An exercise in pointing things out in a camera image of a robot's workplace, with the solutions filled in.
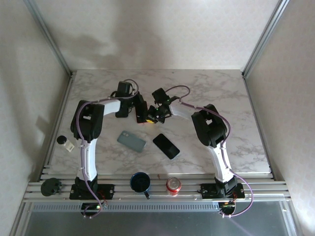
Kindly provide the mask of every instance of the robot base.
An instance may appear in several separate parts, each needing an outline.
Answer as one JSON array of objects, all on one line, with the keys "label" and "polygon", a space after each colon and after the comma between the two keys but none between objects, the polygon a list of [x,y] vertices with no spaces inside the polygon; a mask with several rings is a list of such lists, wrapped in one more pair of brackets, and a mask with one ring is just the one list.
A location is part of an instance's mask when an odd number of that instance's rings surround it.
[{"label": "robot base", "polygon": [[[218,194],[217,185],[215,183],[203,183],[200,185],[199,193],[202,199],[221,199],[222,196]],[[243,185],[238,183],[225,197],[233,198],[233,193],[236,194],[237,199],[245,199]]]},{"label": "robot base", "polygon": [[[113,184],[98,184],[96,195],[102,201],[104,198],[106,200],[113,199],[115,185]],[[71,187],[70,197],[71,200],[94,200],[95,197],[89,192],[82,190],[78,185],[73,184]]]}]

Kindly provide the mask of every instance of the smartphone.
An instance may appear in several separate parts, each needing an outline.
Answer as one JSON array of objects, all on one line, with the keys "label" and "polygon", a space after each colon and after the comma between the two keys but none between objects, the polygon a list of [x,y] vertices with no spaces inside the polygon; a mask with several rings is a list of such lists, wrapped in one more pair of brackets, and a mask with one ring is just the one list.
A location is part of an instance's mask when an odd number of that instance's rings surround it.
[{"label": "smartphone", "polygon": [[180,152],[179,149],[163,134],[159,134],[154,138],[153,143],[171,160]]},{"label": "smartphone", "polygon": [[135,134],[125,130],[119,135],[117,142],[136,152],[142,152],[146,145],[146,141],[139,139]]}]

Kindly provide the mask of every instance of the blue mug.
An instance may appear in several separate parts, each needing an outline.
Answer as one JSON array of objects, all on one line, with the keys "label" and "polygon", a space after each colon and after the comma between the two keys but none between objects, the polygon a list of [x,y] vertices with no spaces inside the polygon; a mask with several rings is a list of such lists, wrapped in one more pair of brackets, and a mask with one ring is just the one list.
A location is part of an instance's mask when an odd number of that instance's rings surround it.
[{"label": "blue mug", "polygon": [[150,199],[148,190],[150,188],[150,177],[143,172],[135,173],[130,179],[130,187],[136,193],[144,193],[147,199]]}]

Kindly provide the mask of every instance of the small bottle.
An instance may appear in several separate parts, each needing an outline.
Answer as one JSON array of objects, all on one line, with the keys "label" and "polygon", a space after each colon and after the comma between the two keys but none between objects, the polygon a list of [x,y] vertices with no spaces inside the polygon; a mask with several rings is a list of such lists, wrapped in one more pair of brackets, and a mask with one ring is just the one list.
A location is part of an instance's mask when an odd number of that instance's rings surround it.
[{"label": "small bottle", "polygon": [[61,146],[64,146],[64,148],[67,149],[69,152],[71,152],[74,148],[72,142],[70,142],[64,135],[60,135],[57,138],[57,143]]}]

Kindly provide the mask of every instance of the mug handle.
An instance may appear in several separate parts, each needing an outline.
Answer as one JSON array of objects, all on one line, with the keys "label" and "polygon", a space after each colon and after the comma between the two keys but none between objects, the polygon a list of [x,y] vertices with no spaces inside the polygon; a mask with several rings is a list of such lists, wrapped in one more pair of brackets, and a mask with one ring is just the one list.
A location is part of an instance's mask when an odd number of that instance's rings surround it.
[{"label": "mug handle", "polygon": [[151,198],[147,191],[144,192],[144,195],[146,195],[148,200]]}]

